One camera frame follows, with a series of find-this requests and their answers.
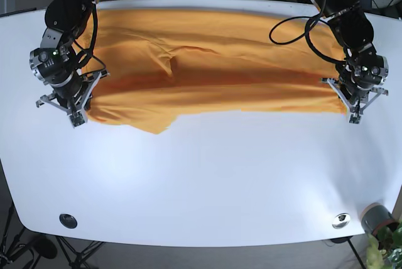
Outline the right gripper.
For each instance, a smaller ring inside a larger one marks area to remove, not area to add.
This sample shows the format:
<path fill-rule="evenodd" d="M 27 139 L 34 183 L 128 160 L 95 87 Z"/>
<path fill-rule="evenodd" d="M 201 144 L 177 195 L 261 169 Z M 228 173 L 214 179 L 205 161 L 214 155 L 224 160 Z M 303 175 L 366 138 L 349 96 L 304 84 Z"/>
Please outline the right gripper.
<path fill-rule="evenodd" d="M 50 85 L 53 91 L 36 101 L 37 108 L 48 104 L 63 111 L 73 128 L 88 121 L 86 109 L 92 91 L 99 81 L 109 75 L 106 68 L 78 74 L 81 59 L 89 61 L 84 51 L 73 49 L 35 49 L 30 53 L 30 68 L 33 75 Z"/>

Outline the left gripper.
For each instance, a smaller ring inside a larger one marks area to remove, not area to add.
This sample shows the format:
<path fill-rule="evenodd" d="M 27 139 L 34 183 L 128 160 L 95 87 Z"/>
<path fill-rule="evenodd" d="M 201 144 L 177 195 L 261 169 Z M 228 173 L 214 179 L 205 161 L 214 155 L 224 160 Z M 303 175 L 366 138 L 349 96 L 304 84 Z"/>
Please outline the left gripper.
<path fill-rule="evenodd" d="M 382 87 L 389 74 L 385 57 L 375 52 L 349 57 L 339 66 L 339 81 L 334 78 L 321 78 L 321 83 L 329 85 L 347 109 L 349 122 L 359 124 L 364 111 L 380 96 L 388 96 L 389 91 Z"/>

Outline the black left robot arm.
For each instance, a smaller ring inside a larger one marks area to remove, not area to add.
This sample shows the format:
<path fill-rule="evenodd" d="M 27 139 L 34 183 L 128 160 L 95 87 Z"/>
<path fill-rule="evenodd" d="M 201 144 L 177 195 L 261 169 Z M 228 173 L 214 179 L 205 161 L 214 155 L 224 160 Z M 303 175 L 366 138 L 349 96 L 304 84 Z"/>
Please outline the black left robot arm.
<path fill-rule="evenodd" d="M 318 14 L 305 18 L 303 33 L 308 47 L 322 60 L 332 63 L 339 76 L 323 78 L 336 92 L 349 113 L 349 122 L 359 124 L 364 111 L 381 95 L 388 95 L 382 85 L 389 75 L 385 57 L 374 47 L 374 28 L 359 0 L 310 0 Z M 310 32 L 316 25 L 327 25 L 344 51 L 344 59 L 324 55 L 313 44 Z"/>

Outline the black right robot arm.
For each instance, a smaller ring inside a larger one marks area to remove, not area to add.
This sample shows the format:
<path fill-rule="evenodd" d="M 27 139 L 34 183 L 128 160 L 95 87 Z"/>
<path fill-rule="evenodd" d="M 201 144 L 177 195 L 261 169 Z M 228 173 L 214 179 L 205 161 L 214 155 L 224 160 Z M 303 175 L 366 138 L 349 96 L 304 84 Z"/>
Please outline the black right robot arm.
<path fill-rule="evenodd" d="M 92 91 L 108 75 L 94 55 L 99 1 L 53 0 L 45 11 L 40 47 L 30 53 L 33 75 L 53 89 L 36 106 L 49 104 L 65 112 L 74 128 L 87 122 Z"/>

